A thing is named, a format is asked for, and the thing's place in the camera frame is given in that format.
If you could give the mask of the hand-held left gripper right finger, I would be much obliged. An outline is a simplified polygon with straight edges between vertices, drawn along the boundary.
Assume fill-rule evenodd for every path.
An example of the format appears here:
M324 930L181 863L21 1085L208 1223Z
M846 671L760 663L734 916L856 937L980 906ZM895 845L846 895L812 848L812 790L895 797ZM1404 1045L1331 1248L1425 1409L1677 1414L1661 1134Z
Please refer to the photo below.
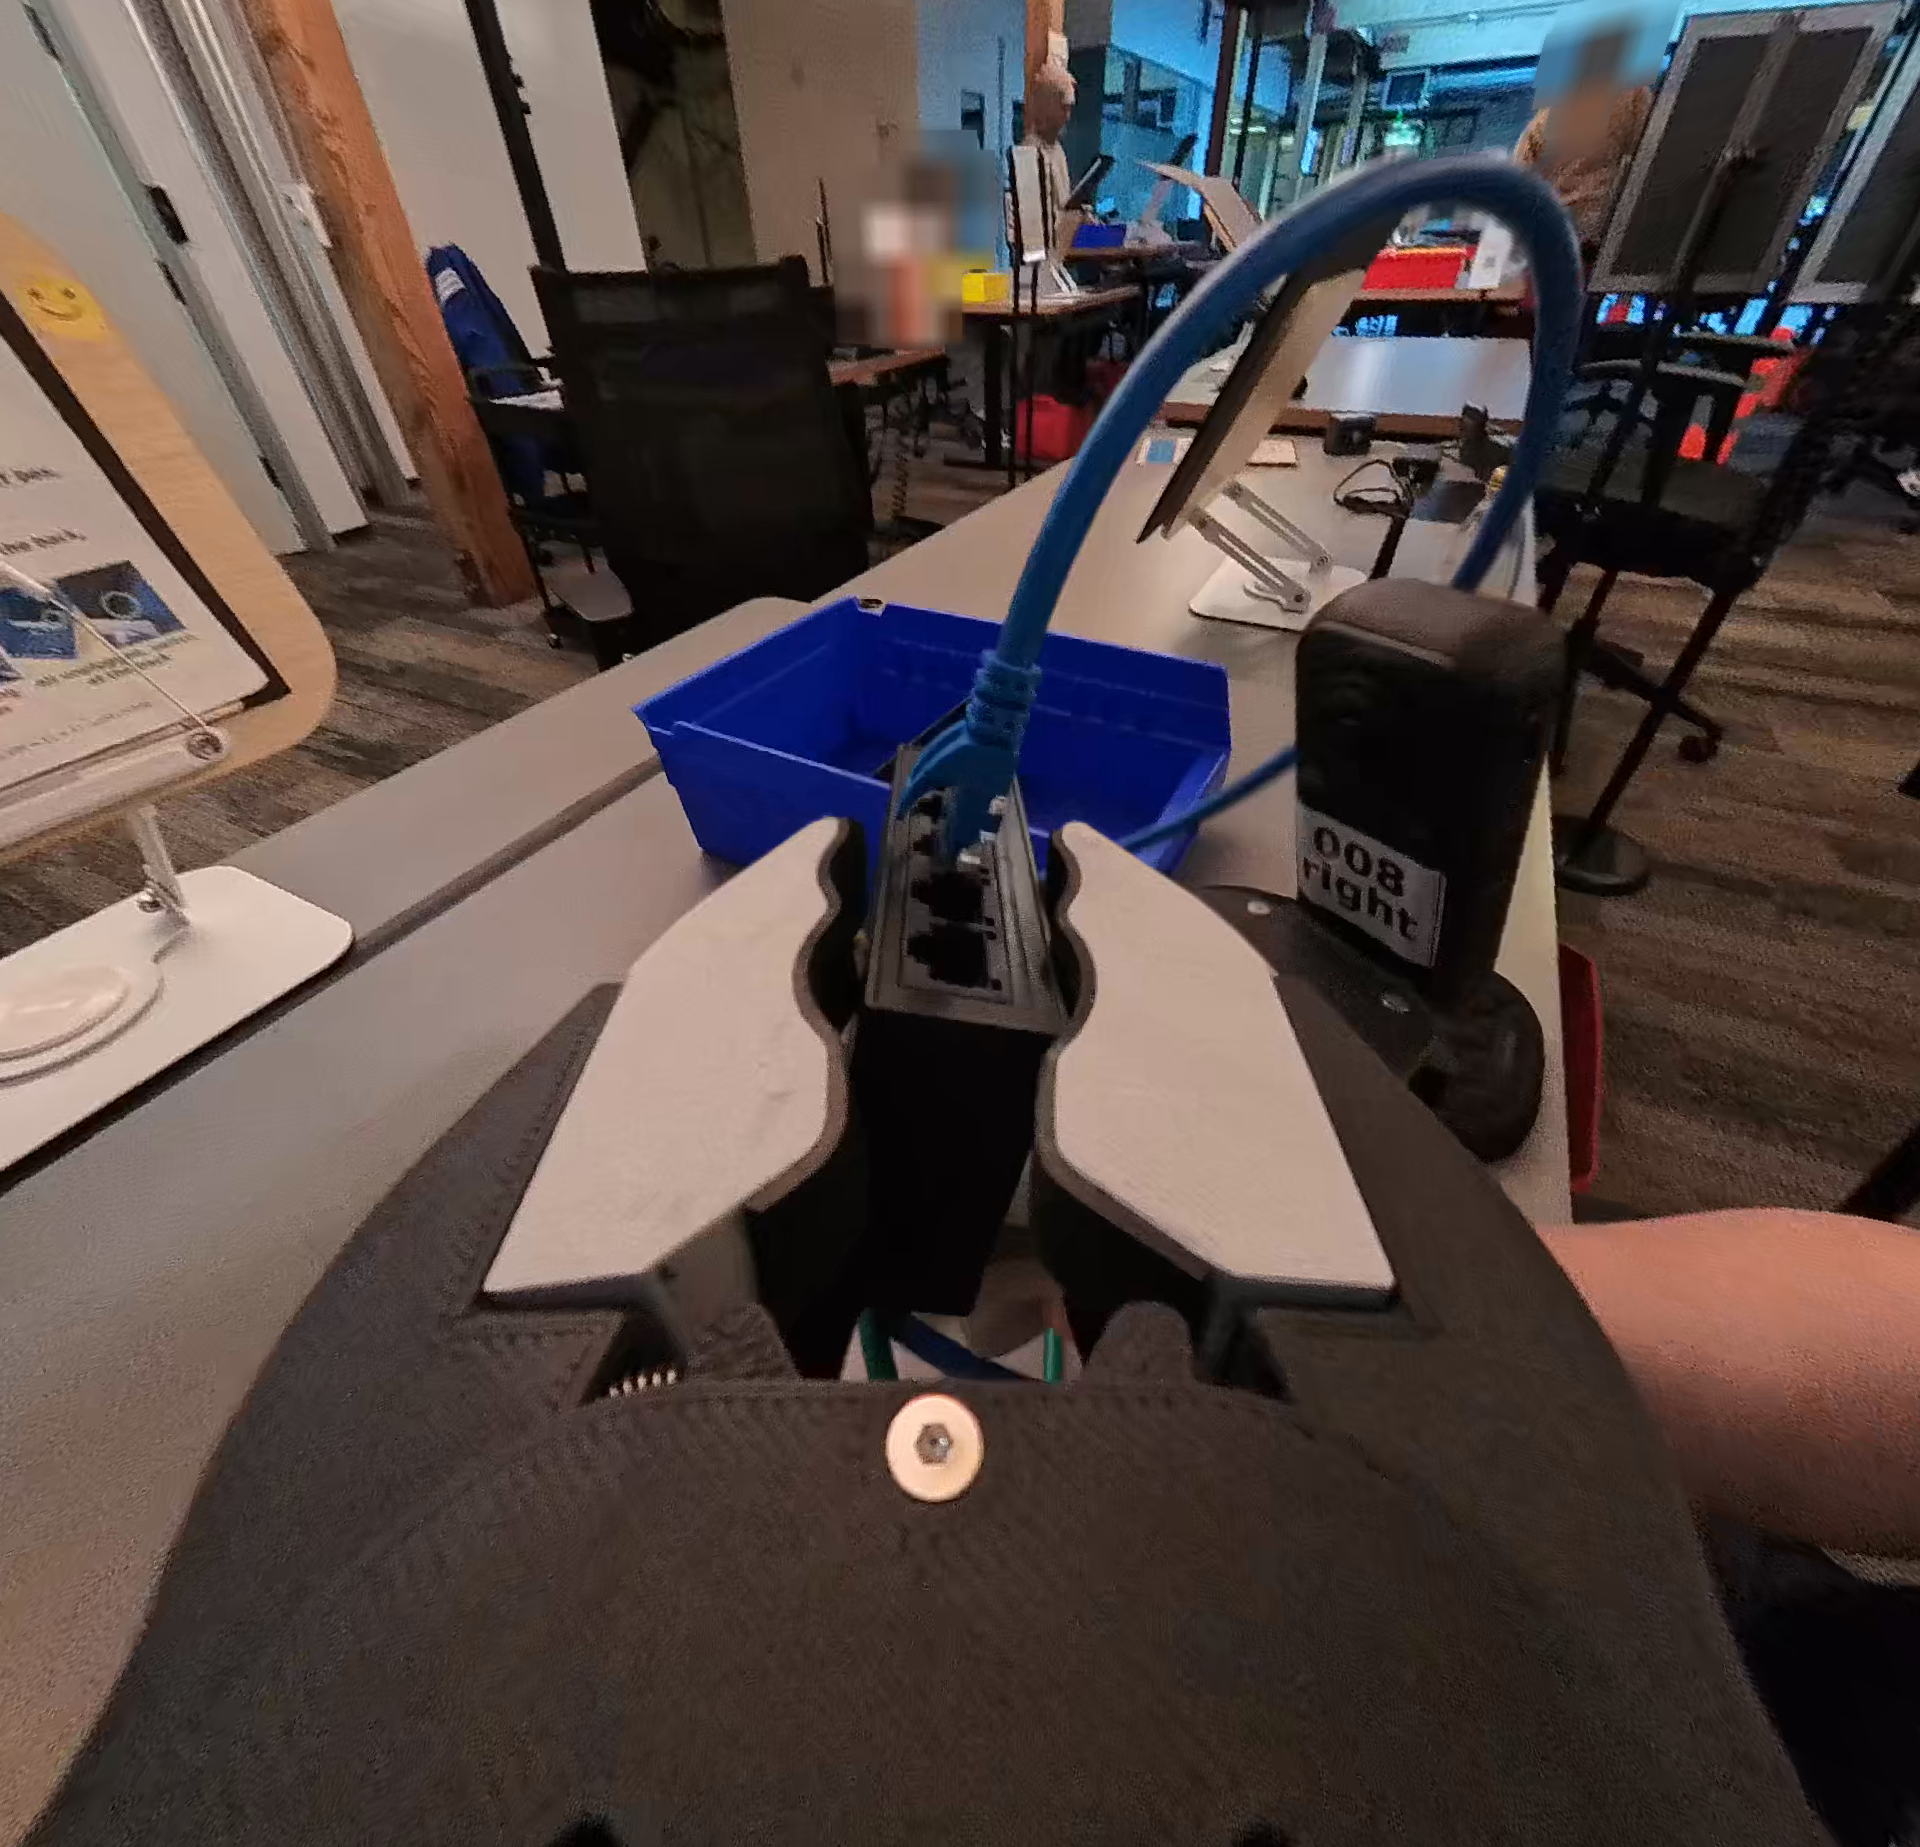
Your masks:
M1085 821L1054 863L1074 1001L1046 1176L1194 1284L1380 1308L1397 1269L1264 946Z

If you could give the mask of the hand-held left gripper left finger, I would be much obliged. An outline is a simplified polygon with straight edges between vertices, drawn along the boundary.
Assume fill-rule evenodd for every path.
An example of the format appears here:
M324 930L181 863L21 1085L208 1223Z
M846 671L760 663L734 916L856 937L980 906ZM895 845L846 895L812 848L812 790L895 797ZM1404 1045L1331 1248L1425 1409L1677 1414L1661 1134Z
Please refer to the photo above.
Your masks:
M871 836L812 821L634 952L484 1299L819 1299L856 1234L846 1053L856 906Z

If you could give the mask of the black ethernet switch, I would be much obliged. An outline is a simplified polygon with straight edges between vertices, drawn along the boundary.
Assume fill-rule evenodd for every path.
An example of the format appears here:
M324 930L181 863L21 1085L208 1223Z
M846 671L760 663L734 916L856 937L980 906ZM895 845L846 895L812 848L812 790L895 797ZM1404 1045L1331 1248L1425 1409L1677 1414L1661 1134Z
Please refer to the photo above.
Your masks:
M856 1284L887 1326L980 1299L1037 1150L1037 1075L1067 1026L1017 797L949 848L949 797L911 797L917 754L917 743L895 754L855 1024Z

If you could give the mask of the blue plastic bin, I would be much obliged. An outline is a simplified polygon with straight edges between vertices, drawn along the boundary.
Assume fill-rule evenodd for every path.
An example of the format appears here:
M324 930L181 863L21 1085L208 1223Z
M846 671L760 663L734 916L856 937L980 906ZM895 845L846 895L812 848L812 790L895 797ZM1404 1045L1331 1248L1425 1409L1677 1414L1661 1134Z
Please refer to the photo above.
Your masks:
M980 671L993 618L828 605L642 699L670 790L707 863L755 869L812 821L895 821L895 754L933 743ZM1017 810L1046 869L1054 828L1160 828L1229 768L1229 671L1125 642L1046 637L1017 743Z

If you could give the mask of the person's right forearm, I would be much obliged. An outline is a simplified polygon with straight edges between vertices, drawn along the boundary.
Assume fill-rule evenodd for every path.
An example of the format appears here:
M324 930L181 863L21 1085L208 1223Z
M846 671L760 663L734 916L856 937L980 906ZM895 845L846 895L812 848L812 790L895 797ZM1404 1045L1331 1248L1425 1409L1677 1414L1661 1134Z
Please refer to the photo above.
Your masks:
M1672 1211L1540 1248L1702 1521L1920 1558L1920 1231Z

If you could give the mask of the black office chair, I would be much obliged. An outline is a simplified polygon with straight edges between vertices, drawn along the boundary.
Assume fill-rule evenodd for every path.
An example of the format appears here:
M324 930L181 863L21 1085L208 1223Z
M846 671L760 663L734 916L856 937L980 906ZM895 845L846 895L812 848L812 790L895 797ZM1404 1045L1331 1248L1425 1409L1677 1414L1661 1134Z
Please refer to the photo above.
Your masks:
M634 642L871 567L871 451L828 380L799 257L719 273L530 262L560 420Z
M1753 404L1757 339L1677 339L1677 361L1596 356L1573 373L1557 456L1533 490L1540 610L1573 567L1596 567L1590 610L1566 637L1566 683L1655 699L1633 653L1596 642L1613 579L1683 579L1730 605L1757 579L1768 490L1730 464L1733 412Z

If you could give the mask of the wood-edged table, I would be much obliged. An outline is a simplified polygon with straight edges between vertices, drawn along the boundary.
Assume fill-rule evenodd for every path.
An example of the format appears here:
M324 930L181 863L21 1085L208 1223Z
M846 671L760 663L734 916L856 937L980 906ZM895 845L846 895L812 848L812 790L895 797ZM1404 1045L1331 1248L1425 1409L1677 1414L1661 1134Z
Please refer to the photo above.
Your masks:
M1492 433L1521 433L1526 339L1325 339L1268 433L1373 420L1373 439L1442 439L1461 412L1486 412Z

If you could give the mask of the tablet on white stand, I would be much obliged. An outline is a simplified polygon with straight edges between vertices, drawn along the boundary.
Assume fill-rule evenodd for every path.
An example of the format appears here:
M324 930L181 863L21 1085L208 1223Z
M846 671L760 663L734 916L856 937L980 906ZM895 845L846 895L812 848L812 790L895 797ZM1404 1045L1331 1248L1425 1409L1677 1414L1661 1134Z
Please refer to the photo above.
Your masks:
M1214 412L1194 420L1176 479L1160 490L1139 547L1176 547L1178 562L1214 557L1214 579L1189 595L1189 618L1301 637L1331 595L1356 586L1311 536L1278 490L1264 490L1264 439L1289 385L1311 380L1319 347L1346 317L1368 262L1331 257L1289 273L1268 317L1256 320L1233 373L1219 380Z

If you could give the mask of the blue jacket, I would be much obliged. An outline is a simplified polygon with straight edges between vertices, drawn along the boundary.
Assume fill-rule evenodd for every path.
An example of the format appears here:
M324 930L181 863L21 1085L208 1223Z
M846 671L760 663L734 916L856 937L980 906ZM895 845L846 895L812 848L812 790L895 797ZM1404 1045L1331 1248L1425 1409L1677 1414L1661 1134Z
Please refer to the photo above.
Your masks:
M502 296L484 278L465 250L453 241L428 250L428 291L444 304L474 404L555 395L546 361L524 347ZM572 456L555 456L555 433L488 433L488 456L514 503L538 503L546 477L572 477Z

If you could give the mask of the wooden instruction board with stand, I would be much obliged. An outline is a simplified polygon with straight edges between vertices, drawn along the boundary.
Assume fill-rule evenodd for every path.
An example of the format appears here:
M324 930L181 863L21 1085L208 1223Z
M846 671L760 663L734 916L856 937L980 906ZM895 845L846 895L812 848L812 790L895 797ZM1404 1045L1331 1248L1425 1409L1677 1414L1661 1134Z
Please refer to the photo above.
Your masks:
M326 699L310 605L104 296L0 220L0 863L133 845L125 896L0 952L0 1176L346 967L346 916L161 836L161 800L288 754Z

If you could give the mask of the wooden post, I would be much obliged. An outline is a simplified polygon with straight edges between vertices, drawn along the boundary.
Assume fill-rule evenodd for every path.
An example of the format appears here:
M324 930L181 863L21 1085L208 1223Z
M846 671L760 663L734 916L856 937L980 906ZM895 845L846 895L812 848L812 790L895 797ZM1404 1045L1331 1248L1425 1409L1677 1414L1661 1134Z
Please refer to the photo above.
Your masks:
M282 130L326 223L346 317L391 404L404 451L453 536L465 605L514 610L538 595L538 567L514 536L484 420L465 404L465 373L444 339L444 304L404 220L371 98L352 82L346 27L326 0L239 0L239 27L265 58Z

